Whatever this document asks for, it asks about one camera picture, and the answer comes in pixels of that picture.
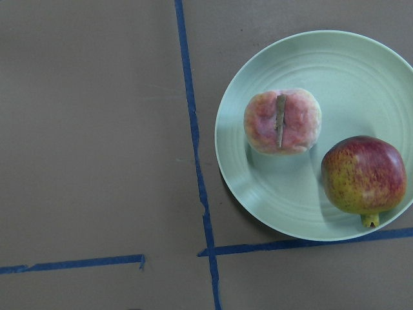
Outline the green plate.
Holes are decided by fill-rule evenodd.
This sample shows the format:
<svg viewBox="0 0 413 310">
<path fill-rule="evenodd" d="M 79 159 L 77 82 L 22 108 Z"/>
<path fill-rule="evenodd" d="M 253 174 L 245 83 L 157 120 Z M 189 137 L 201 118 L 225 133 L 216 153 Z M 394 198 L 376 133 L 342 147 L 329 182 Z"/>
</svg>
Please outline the green plate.
<svg viewBox="0 0 413 310">
<path fill-rule="evenodd" d="M 244 132 L 245 107 L 258 93 L 290 88 L 319 102 L 319 139 L 302 154 L 260 154 Z M 370 233 L 358 215 L 335 208 L 321 184 L 323 156 L 359 135 L 393 145 L 412 173 L 412 67 L 373 39 L 320 30 L 281 39 L 243 65 L 221 100 L 215 146 L 228 188 L 253 217 L 292 237 L 332 242 Z"/>
</svg>

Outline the red yellow pomegranate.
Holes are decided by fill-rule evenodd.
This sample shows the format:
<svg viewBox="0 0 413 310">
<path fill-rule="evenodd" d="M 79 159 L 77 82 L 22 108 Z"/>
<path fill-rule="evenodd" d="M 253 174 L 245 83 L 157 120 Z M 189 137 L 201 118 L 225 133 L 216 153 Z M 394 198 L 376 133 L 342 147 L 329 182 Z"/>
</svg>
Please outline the red yellow pomegranate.
<svg viewBox="0 0 413 310">
<path fill-rule="evenodd" d="M 322 159 L 321 179 L 331 204 L 360 215 L 368 228 L 378 227 L 379 215 L 397 207 L 407 191 L 407 172 L 398 150 L 370 136 L 334 145 Z"/>
</svg>

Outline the pink peach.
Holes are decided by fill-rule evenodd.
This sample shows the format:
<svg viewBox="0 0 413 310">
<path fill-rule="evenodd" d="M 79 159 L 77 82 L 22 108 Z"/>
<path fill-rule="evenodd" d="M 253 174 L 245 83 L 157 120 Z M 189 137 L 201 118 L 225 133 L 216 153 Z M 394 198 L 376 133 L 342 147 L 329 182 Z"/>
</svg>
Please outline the pink peach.
<svg viewBox="0 0 413 310">
<path fill-rule="evenodd" d="M 278 142 L 277 97 L 286 97 L 282 142 Z M 251 98 L 244 112 L 249 145 L 264 155 L 294 155 L 310 150 L 321 132 L 321 108 L 305 89 L 270 90 Z"/>
</svg>

